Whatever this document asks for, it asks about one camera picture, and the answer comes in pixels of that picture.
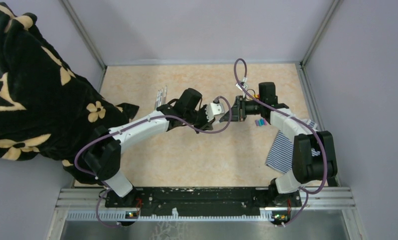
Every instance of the black blanket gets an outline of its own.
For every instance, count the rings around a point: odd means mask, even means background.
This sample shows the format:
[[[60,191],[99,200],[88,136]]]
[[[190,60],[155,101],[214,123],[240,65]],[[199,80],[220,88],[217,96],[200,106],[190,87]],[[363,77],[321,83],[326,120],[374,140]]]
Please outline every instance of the black blanket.
[[[16,16],[0,3],[0,158],[21,161],[37,154],[62,161],[79,182],[74,157],[93,129],[123,125],[138,106],[107,102],[62,60],[35,26],[32,13]],[[83,168],[88,166],[80,160]]]

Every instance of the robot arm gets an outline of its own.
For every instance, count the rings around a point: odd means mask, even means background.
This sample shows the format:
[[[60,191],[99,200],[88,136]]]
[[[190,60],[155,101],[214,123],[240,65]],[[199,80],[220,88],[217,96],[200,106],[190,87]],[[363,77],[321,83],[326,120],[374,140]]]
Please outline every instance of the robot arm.
[[[253,100],[246,100],[244,96],[237,96],[231,111],[233,112],[233,122],[243,122],[248,115],[261,115],[270,125],[278,128],[293,143],[292,169],[283,176],[271,181],[269,190],[272,192],[273,201],[282,203],[284,197],[297,191],[315,180],[322,180],[324,167],[322,156],[312,156],[312,149],[321,151],[315,136],[312,132],[293,120],[294,114],[289,107],[283,103],[278,103],[273,82],[263,82],[259,84],[259,100],[267,105],[273,106],[279,112],[272,111]],[[220,122],[227,121],[226,114]],[[321,139],[327,157],[327,178],[336,176],[337,163],[334,152],[333,137],[328,131],[317,132]]]
[[[84,160],[98,179],[112,188],[118,196],[126,196],[133,189],[133,186],[119,171],[121,153],[142,140],[184,126],[181,121],[169,116],[183,119],[203,131],[213,129],[212,126],[216,123],[215,117],[218,115],[225,114],[219,120],[220,123],[228,120],[228,113],[225,113],[223,105],[218,102],[206,104],[196,110],[201,99],[202,95],[198,91],[189,88],[183,92],[179,99],[171,100],[168,104],[158,107],[139,120],[111,129],[97,130],[92,136],[92,140],[109,133],[115,135],[100,144],[91,146],[84,154]],[[315,137],[308,129],[303,128],[298,122],[291,119],[293,115],[287,105],[278,103],[273,82],[259,84],[259,99],[289,116],[271,111],[259,103],[246,100],[239,95],[231,108],[232,122],[243,122],[248,115],[261,115],[294,143],[292,170],[273,179],[269,186],[273,201],[282,203],[285,202],[284,198],[288,193],[297,191],[299,187],[303,187],[311,181],[322,179],[324,170],[322,157],[312,156],[312,149],[320,150]],[[317,134],[326,150],[327,177],[330,178],[337,173],[333,139],[327,131]]]
[[[84,154],[85,162],[98,179],[113,189],[118,196],[126,196],[133,189],[133,185],[119,170],[121,154],[138,142],[185,126],[173,117],[182,119],[202,131],[213,130],[215,117],[225,113],[224,106],[219,102],[212,102],[196,110],[201,99],[201,93],[189,88],[179,99],[171,100],[141,119],[110,129],[97,129],[91,140],[107,134],[112,134],[113,137],[91,146]]]

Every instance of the beige floor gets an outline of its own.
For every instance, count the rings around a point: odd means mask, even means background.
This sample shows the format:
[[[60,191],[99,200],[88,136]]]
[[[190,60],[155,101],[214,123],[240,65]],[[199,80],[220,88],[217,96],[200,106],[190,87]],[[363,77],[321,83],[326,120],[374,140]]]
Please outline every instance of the beige floor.
[[[243,66],[238,67],[243,75]],[[294,64],[249,64],[249,87],[275,82],[280,103],[300,118],[308,118],[305,100]],[[194,88],[203,103],[223,95],[234,101],[241,91],[235,86],[233,65],[110,66],[101,94],[111,103],[140,106],[136,118],[154,109],[158,89],[168,86],[167,101]],[[235,122],[220,134],[195,134],[179,127],[128,149],[121,169],[142,187],[240,187],[267,186],[280,174],[264,165],[277,134],[271,126],[256,127],[259,116]]]

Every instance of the black bracket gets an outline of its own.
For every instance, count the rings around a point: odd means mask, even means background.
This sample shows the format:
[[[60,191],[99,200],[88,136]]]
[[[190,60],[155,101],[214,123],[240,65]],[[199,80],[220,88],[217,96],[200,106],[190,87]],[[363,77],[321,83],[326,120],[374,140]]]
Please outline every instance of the black bracket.
[[[321,139],[325,148],[327,157],[327,178],[332,178],[337,174],[337,161],[334,152],[333,136],[328,131],[318,131],[318,137]],[[324,167],[322,155],[312,156],[311,150],[321,149],[314,135],[300,134],[294,138],[292,169],[294,177],[301,184],[312,180],[322,180]]]
[[[94,129],[89,142],[109,134],[109,130],[104,126]],[[83,154],[85,163],[96,174],[105,181],[113,177],[121,165],[121,142],[113,137],[104,139],[91,147]]]
[[[137,187],[120,198],[113,191],[106,196],[107,208],[135,208],[142,202],[142,216],[171,216],[177,208],[182,217],[258,216],[260,208],[302,206],[298,192],[290,193],[282,204],[275,205],[266,187]]]

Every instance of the purple cable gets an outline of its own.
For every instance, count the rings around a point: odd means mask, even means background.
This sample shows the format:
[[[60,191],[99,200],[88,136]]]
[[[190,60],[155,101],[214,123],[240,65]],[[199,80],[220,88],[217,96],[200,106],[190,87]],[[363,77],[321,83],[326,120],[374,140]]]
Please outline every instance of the purple cable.
[[[299,209],[299,211],[297,211],[297,213],[295,214],[294,217],[292,217],[287,223],[285,223],[284,225],[276,225],[277,227],[286,227],[288,225],[290,225],[296,218],[297,216],[299,216],[299,214],[303,211],[303,209],[306,207],[306,205],[308,204],[308,198],[309,198],[309,194],[307,192],[306,193],[306,198],[305,198],[305,202],[302,204],[302,207]]]
[[[104,226],[106,226],[106,227],[108,227],[108,228],[117,229],[117,228],[122,227],[122,226],[120,225],[119,222],[118,222],[116,225],[109,225],[109,224],[103,222],[103,221],[100,219],[100,217],[99,217],[99,206],[100,206],[100,203],[101,203],[101,201],[103,200],[104,196],[105,196],[106,194],[108,194],[109,192],[110,192],[110,188],[107,189],[107,190],[100,196],[99,201],[97,202],[97,205],[96,205],[96,218],[97,218],[97,220],[99,221],[99,223],[101,223],[102,225],[104,225]]]
[[[268,104],[265,104],[265,103],[259,101],[258,99],[256,99],[254,96],[252,96],[250,93],[247,92],[247,90],[243,87],[243,85],[241,84],[241,82],[240,82],[240,80],[239,80],[239,78],[238,78],[238,76],[237,76],[237,63],[238,63],[239,61],[242,61],[243,64],[244,64],[244,69],[245,69],[245,71],[244,71],[244,77],[246,77],[247,65],[246,65],[246,61],[245,61],[244,59],[242,59],[242,58],[237,59],[236,62],[234,63],[234,77],[236,78],[236,81],[237,81],[238,85],[240,86],[240,88],[243,90],[243,92],[245,92],[246,95],[248,95],[251,99],[253,99],[255,102],[261,104],[262,106],[264,106],[264,107],[266,107],[266,108],[269,108],[269,109],[272,110],[272,111],[275,111],[275,112],[277,112],[277,113],[279,113],[279,114],[282,114],[282,115],[288,117],[289,114],[287,114],[287,113],[285,113],[285,112],[282,112],[282,111],[280,111],[280,110],[278,110],[278,109],[276,109],[276,108],[271,107],[271,106],[268,105]],[[317,135],[317,133],[315,132],[315,130],[314,130],[313,128],[311,128],[310,126],[308,126],[308,124],[302,122],[301,120],[297,119],[296,117],[292,117],[292,119],[295,120],[296,122],[298,122],[299,124],[304,125],[307,129],[309,129],[309,130],[311,131],[311,133],[314,135],[314,137],[315,137],[315,139],[317,140],[317,143],[318,143],[318,145],[319,145],[319,147],[320,147],[320,149],[321,149],[322,162],[323,162],[323,167],[324,167],[321,185],[320,185],[320,186],[318,187],[318,189],[315,190],[315,191],[308,191],[308,190],[306,190],[305,188],[301,188],[301,189],[302,189],[304,192],[306,192],[307,194],[317,194],[317,193],[319,193],[319,192],[324,188],[325,182],[327,181],[327,156],[326,156],[326,154],[325,154],[324,145],[322,144],[321,139],[319,138],[319,136]]]
[[[136,123],[134,123],[134,124],[132,124],[132,125],[130,125],[130,126],[127,126],[127,127],[123,128],[123,129],[121,129],[120,131],[113,132],[113,133],[110,133],[110,134],[101,136],[101,137],[99,137],[99,138],[93,140],[93,141],[90,142],[89,144],[85,145],[81,150],[79,150],[79,152],[78,152],[77,155],[75,156],[74,165],[75,165],[75,167],[76,167],[79,171],[82,171],[82,172],[84,172],[84,173],[87,173],[87,174],[96,176],[92,171],[83,169],[81,166],[79,166],[79,163],[78,163],[79,157],[81,156],[81,154],[82,154],[86,149],[88,149],[88,148],[91,147],[92,145],[94,145],[94,144],[96,144],[96,143],[98,143],[98,142],[100,142],[100,141],[102,141],[102,140],[104,140],[104,139],[113,137],[113,136],[115,136],[115,135],[117,135],[117,134],[119,134],[119,133],[125,132],[125,131],[127,131],[127,130],[129,130],[129,129],[131,129],[131,128],[134,128],[134,127],[136,127],[136,126],[138,126],[138,125],[144,124],[144,123],[146,123],[146,122],[148,122],[148,121],[155,120],[155,119],[165,119],[165,118],[176,119],[176,120],[178,120],[178,121],[184,123],[184,124],[187,125],[188,127],[192,128],[193,130],[198,131],[198,132],[200,132],[200,133],[204,133],[204,134],[218,134],[218,133],[220,133],[220,132],[222,132],[222,131],[224,131],[224,130],[227,129],[227,127],[230,125],[231,119],[232,119],[232,117],[233,117],[233,116],[232,116],[232,112],[231,112],[231,105],[230,105],[230,102],[229,102],[225,97],[223,97],[223,96],[217,97],[217,98],[215,99],[215,101],[219,101],[219,99],[223,99],[223,100],[225,101],[225,103],[226,103],[227,106],[228,106],[228,112],[229,112],[229,115],[228,115],[228,122],[227,122],[227,124],[226,124],[222,129],[220,129],[220,130],[217,130],[217,131],[204,131],[204,130],[195,128],[193,125],[189,124],[189,123],[186,122],[184,119],[179,118],[179,117],[177,117],[177,116],[173,116],[173,115],[154,116],[154,117],[151,117],[150,120],[149,120],[149,119],[141,120],[141,121],[139,121],[139,122],[136,122]],[[104,196],[105,196],[108,192],[110,192],[110,190],[111,190],[111,189],[109,188],[109,186],[108,186],[104,181],[103,181],[102,183],[103,183],[105,186],[107,186],[108,189],[100,196],[99,201],[97,202],[97,205],[96,205],[96,218],[97,218],[97,220],[98,220],[101,224],[103,224],[103,225],[106,226],[106,227],[109,227],[109,228],[119,228],[120,225],[108,225],[108,224],[104,223],[104,222],[100,219],[100,216],[99,216],[99,205],[100,205],[100,202],[102,201],[102,199],[104,198]]]

